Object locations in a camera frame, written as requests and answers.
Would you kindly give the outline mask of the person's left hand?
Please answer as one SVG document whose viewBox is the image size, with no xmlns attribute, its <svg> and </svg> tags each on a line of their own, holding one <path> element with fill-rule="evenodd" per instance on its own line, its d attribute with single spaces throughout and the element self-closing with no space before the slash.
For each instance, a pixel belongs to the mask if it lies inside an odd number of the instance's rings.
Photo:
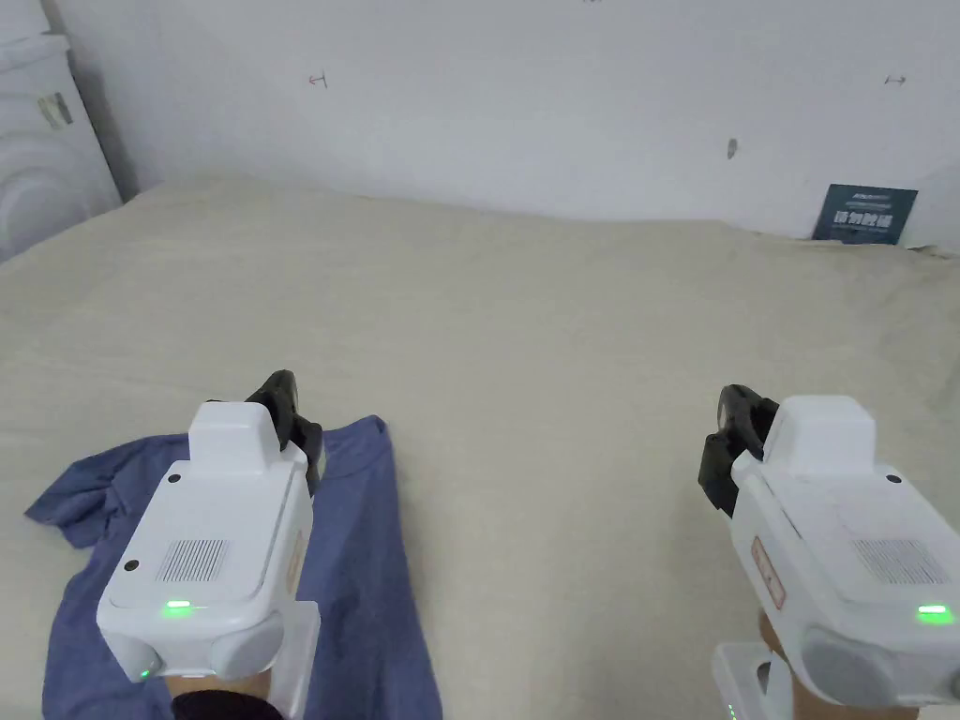
<svg viewBox="0 0 960 720">
<path fill-rule="evenodd" d="M 272 684 L 272 670 L 268 669 L 256 675 L 235 680 L 225 680 L 217 675 L 167 675 L 164 677 L 164 681 L 172 698 L 192 693 L 219 691 L 260 699 L 269 699 Z"/>
</svg>

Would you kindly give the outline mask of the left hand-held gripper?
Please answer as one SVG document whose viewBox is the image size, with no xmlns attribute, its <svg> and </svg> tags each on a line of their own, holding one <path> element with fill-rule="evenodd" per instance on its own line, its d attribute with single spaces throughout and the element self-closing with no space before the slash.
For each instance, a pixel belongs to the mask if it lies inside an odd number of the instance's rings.
<svg viewBox="0 0 960 720">
<path fill-rule="evenodd" d="M 271 675 L 270 701 L 305 715 L 321 628 L 298 599 L 325 472 L 324 431 L 298 413 L 291 370 L 246 402 L 205 402 L 97 604 L 124 675 Z"/>
</svg>

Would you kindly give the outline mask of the person's right hand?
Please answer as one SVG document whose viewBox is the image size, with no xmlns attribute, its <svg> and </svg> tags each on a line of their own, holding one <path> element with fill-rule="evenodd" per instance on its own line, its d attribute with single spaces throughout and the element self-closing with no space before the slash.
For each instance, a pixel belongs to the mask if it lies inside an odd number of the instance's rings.
<svg viewBox="0 0 960 720">
<path fill-rule="evenodd" d="M 810 692 L 797 678 L 787 661 L 781 640 L 775 634 L 764 611 L 758 614 L 759 633 L 767 647 L 786 665 L 792 682 L 793 719 L 918 719 L 915 708 L 864 709 L 831 704 Z"/>
</svg>

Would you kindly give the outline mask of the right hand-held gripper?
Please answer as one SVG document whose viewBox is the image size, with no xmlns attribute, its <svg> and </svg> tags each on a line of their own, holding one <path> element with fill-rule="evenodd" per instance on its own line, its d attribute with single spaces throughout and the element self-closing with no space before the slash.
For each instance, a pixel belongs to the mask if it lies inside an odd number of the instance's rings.
<svg viewBox="0 0 960 720">
<path fill-rule="evenodd" d="M 877 456 L 877 427 L 845 396 L 764 397 L 725 386 L 697 481 L 801 683 L 835 705 L 959 699 L 959 538 Z M 787 665 L 764 641 L 720 644 L 731 719 L 793 719 Z"/>
</svg>

